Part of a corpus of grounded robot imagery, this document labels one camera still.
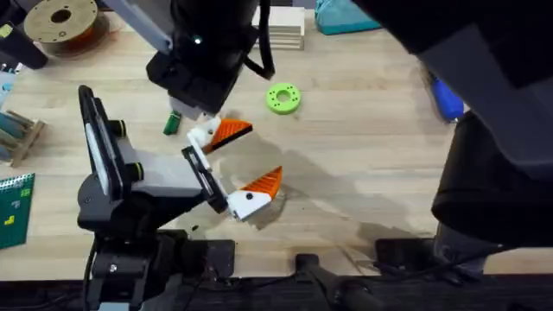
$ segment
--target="wooden table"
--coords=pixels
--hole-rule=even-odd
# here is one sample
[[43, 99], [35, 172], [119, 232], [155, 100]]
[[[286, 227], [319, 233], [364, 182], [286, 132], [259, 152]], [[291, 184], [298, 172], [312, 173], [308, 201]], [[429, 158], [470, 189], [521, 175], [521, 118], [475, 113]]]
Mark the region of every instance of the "wooden table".
[[[77, 191], [90, 172], [79, 85], [102, 98], [111, 118], [127, 122], [135, 147], [181, 156], [187, 143], [192, 121], [179, 136], [162, 134], [168, 97], [145, 72], [153, 49], [114, 21], [118, 31], [94, 52], [22, 73], [5, 105], [48, 127], [22, 167], [0, 168], [0, 177], [36, 173], [29, 238], [0, 251], [1, 280], [82, 278], [92, 236], [76, 222]], [[254, 132], [210, 155], [228, 187], [283, 165], [285, 195], [246, 223], [203, 205], [168, 224], [198, 225], [193, 238], [234, 239], [236, 276], [288, 275], [294, 255], [306, 251], [336, 273], [371, 275], [376, 239], [435, 233], [430, 204], [453, 126], [435, 115], [415, 57], [382, 30], [325, 36], [312, 12], [306, 24], [305, 51], [274, 51], [271, 82], [243, 71], [222, 114], [252, 122]], [[277, 82], [302, 91], [294, 115], [265, 107], [265, 92]], [[486, 272], [551, 272], [551, 258], [548, 250], [511, 251], [492, 257]]]

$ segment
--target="black mount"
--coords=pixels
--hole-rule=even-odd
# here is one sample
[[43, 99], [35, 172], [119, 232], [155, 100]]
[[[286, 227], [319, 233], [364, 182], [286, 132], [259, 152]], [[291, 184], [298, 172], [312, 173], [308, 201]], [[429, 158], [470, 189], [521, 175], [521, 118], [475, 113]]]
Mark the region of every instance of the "black mount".
[[79, 99], [92, 174], [79, 189], [78, 223], [95, 236], [85, 272], [88, 307], [97, 310], [102, 302], [128, 302], [130, 310], [138, 310], [177, 274], [230, 277], [233, 241], [191, 241], [183, 230], [158, 230], [206, 200], [204, 194], [172, 198], [134, 191], [132, 183], [143, 179], [143, 169], [140, 163], [128, 165], [118, 146], [118, 140], [126, 138], [124, 122], [109, 120], [90, 88], [81, 86]]
[[296, 280], [312, 282], [330, 307], [345, 307], [351, 311], [388, 310], [359, 277], [336, 276], [319, 265], [314, 254], [296, 255]]
[[86, 302], [91, 310], [104, 301], [128, 302], [131, 311], [139, 310], [173, 275], [230, 277], [234, 248], [231, 240], [188, 240], [185, 231], [160, 231], [133, 242], [99, 238]]

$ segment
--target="green washer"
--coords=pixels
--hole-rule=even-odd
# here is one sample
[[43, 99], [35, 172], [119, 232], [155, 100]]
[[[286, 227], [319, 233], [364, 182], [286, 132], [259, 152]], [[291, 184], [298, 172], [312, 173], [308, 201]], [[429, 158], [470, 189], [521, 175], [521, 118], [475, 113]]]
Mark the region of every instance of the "green washer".
[[[288, 99], [280, 101], [279, 96]], [[296, 111], [297, 107], [300, 106], [300, 100], [302, 100], [300, 90], [291, 83], [278, 83], [267, 91], [267, 106], [271, 111], [278, 114], [285, 115]]]

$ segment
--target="cable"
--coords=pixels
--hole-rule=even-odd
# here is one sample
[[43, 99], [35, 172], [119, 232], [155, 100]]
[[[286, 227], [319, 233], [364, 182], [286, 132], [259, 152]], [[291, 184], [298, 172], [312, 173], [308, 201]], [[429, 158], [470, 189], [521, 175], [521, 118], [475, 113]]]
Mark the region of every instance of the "cable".
[[88, 294], [88, 283], [90, 279], [90, 272], [92, 269], [92, 261], [94, 259], [94, 254], [96, 254], [97, 249], [98, 249], [98, 240], [96, 238], [96, 235], [94, 235], [94, 240], [92, 241], [92, 246], [90, 247], [90, 252], [88, 253], [88, 258], [86, 260], [85, 276], [83, 277], [83, 289], [82, 289], [83, 311], [89, 311], [88, 301], [86, 300], [86, 297]]
[[50, 301], [43, 302], [38, 305], [31, 305], [31, 306], [13, 306], [13, 307], [0, 307], [0, 310], [40, 310], [44, 308], [50, 308], [58, 303], [62, 303], [65, 301], [71, 301], [75, 298], [78, 298], [79, 294], [64, 294], [60, 295], [57, 298], [54, 298]]
[[261, 54], [261, 61], [263, 62], [263, 68], [256, 64], [249, 57], [246, 57], [244, 64], [250, 68], [254, 73], [264, 79], [271, 79], [275, 75], [275, 62], [273, 61], [273, 55], [270, 51], [270, 38], [269, 38], [269, 16], [270, 16], [270, 0], [261, 0], [259, 2], [259, 53]]
[[[296, 275], [277, 278], [277, 279], [270, 280], [270, 281], [267, 281], [267, 282], [263, 282], [261, 284], [257, 284], [257, 285], [253, 285], [253, 286], [247, 286], [247, 285], [244, 285], [243, 283], [239, 283], [237, 286], [234, 286], [230, 289], [211, 289], [211, 288], [208, 288], [208, 287], [199, 287], [198, 290], [212, 292], [212, 293], [228, 293], [228, 292], [239, 291], [241, 289], [256, 290], [256, 289], [261, 289], [261, 288], [266, 287], [266, 286], [278, 284], [280, 282], [289, 281], [292, 278], [294, 278], [294, 276], [296, 276]], [[193, 284], [188, 283], [188, 282], [182, 282], [182, 284], [187, 285], [187, 286], [194, 286]]]
[[375, 279], [372, 279], [370, 281], [371, 282], [403, 282], [403, 281], [407, 281], [407, 280], [410, 280], [410, 279], [419, 278], [419, 277], [423, 277], [423, 276], [443, 272], [443, 271], [446, 271], [446, 270], [450, 270], [450, 269], [452, 269], [452, 268], [454, 268], [458, 265], [468, 263], [468, 262], [471, 262], [471, 261], [476, 260], [476, 259], [480, 259], [480, 258], [483, 258], [483, 257], [488, 257], [488, 256], [491, 256], [491, 255], [494, 255], [494, 254], [498, 254], [500, 252], [504, 252], [504, 251], [511, 251], [511, 250], [514, 250], [514, 249], [517, 249], [517, 247], [501, 245], [499, 247], [494, 247], [491, 250], [486, 249], [486, 250], [483, 250], [483, 251], [477, 251], [472, 255], [468, 255], [464, 258], [454, 260], [450, 263], [445, 263], [445, 264], [442, 264], [442, 265], [439, 265], [439, 266], [436, 266], [436, 267], [433, 267], [433, 268], [429, 268], [429, 269], [426, 269], [426, 270], [411, 273], [411, 274], [406, 275], [406, 276], [391, 277], [391, 278], [375, 278]]
[[200, 285], [202, 283], [203, 283], [203, 279], [200, 277], [198, 282], [196, 282], [196, 285], [194, 285], [194, 289], [192, 289], [192, 293], [190, 293], [190, 295], [188, 296], [187, 303], [184, 305], [184, 308], [182, 309], [182, 311], [187, 311], [188, 310], [188, 306], [190, 306], [190, 302], [192, 302], [194, 296], [198, 292], [198, 288], [200, 287]]
[[[407, 280], [420, 278], [420, 277], [423, 277], [423, 276], [432, 275], [432, 274], [436, 274], [436, 273], [443, 272], [443, 271], [446, 271], [446, 270], [450, 270], [450, 269], [454, 268], [455, 266], [458, 266], [458, 265], [461, 265], [461, 264], [464, 264], [464, 263], [468, 263], [468, 262], [471, 262], [471, 261], [476, 260], [476, 259], [480, 259], [480, 258], [483, 258], [483, 257], [488, 257], [488, 256], [491, 256], [491, 255], [494, 255], [494, 254], [498, 254], [500, 252], [504, 252], [504, 251], [512, 251], [512, 250], [515, 250], [515, 249], [517, 249], [517, 247], [501, 245], [499, 247], [494, 247], [492, 249], [477, 251], [472, 255], [468, 255], [466, 257], [454, 260], [450, 263], [445, 263], [445, 264], [442, 264], [442, 265], [439, 265], [439, 266], [436, 266], [436, 267], [433, 267], [433, 268], [429, 268], [429, 269], [426, 269], [426, 270], [414, 272], [414, 273], [411, 273], [411, 274], [406, 275], [406, 276], [390, 277], [390, 278], [373, 278], [373, 279], [370, 279], [368, 281], [369, 282], [404, 282], [404, 281], [407, 281]], [[208, 291], [208, 292], [216, 292], [216, 293], [217, 292], [220, 293], [220, 292], [239, 291], [239, 290], [244, 289], [244, 288], [247, 288], [249, 290], [255, 290], [255, 289], [260, 289], [260, 288], [270, 286], [270, 285], [273, 285], [273, 284], [277, 284], [277, 283], [280, 283], [280, 282], [286, 282], [286, 281], [292, 279], [295, 276], [296, 276], [296, 274], [294, 274], [292, 276], [286, 276], [286, 277], [283, 277], [283, 278], [277, 278], [275, 280], [271, 280], [271, 281], [268, 281], [268, 282], [265, 282], [265, 283], [261, 283], [261, 284], [258, 284], [258, 285], [251, 286], [251, 287], [247, 287], [247, 285], [238, 285], [238, 286], [233, 287], [231, 289], [211, 289], [211, 288], [202, 288], [202, 287], [198, 287], [198, 289], [203, 290], [203, 291]], [[187, 285], [187, 286], [194, 286], [193, 284], [186, 283], [186, 282], [183, 282], [183, 284]]]

